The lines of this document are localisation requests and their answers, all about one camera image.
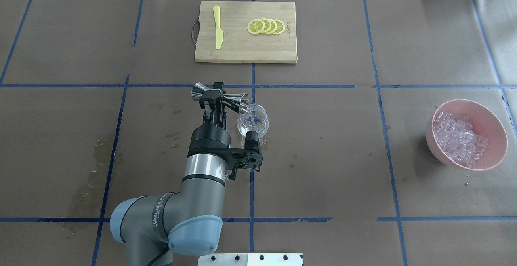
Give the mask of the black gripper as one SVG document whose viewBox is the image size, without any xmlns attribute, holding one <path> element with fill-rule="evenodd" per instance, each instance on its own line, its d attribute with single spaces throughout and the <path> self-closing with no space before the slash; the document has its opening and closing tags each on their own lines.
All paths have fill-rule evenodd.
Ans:
<svg viewBox="0 0 517 266">
<path fill-rule="evenodd" d="M 217 92 L 216 101 L 211 95 L 201 96 L 199 103 L 204 110 L 202 124 L 197 127 L 191 137 L 187 157 L 194 155 L 213 155 L 228 159 L 231 136 L 227 130 L 227 112 L 223 104 L 225 84 L 214 82 L 213 89 Z"/>
</svg>

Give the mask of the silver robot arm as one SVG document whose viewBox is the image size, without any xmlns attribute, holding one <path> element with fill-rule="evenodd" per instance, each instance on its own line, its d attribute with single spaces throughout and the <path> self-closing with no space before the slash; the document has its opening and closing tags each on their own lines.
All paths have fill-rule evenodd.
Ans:
<svg viewBox="0 0 517 266">
<path fill-rule="evenodd" d="M 179 191 L 140 196 L 121 202 L 110 217 L 114 240 L 124 245 L 128 266 L 174 264 L 174 255 L 210 255 L 222 230 L 226 176 L 242 164 L 234 158 L 227 131 L 227 108 L 241 112 L 247 95 L 236 103 L 225 100 L 225 84 L 194 85 L 192 99 L 203 110 L 202 124 L 191 137 Z"/>
</svg>

